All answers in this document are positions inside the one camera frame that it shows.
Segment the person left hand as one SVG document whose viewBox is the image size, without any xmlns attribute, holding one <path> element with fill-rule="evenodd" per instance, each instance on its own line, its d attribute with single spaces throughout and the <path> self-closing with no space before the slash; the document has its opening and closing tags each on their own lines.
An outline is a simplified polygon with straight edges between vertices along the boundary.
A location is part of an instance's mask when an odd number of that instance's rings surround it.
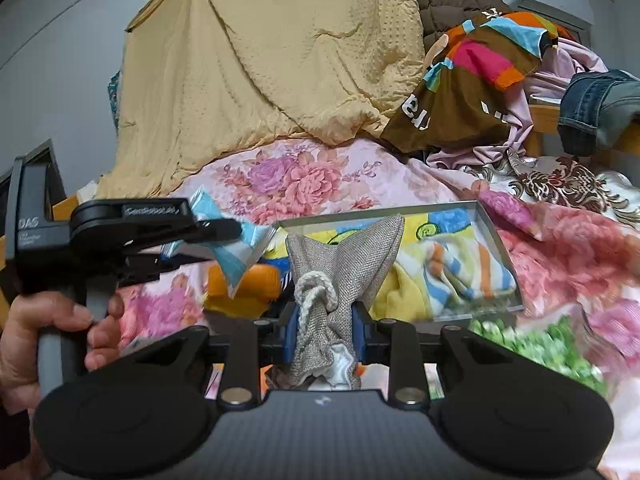
<svg viewBox="0 0 640 480">
<path fill-rule="evenodd" d="M 39 402 L 37 353 L 42 330 L 54 327 L 63 332 L 84 332 L 89 347 L 85 366 L 97 370 L 119 356 L 119 319 L 123 313 L 119 295 L 112 296 L 107 316 L 99 322 L 88 308 L 60 292 L 17 297 L 1 336 L 1 401 L 6 409 L 19 412 Z"/>
</svg>

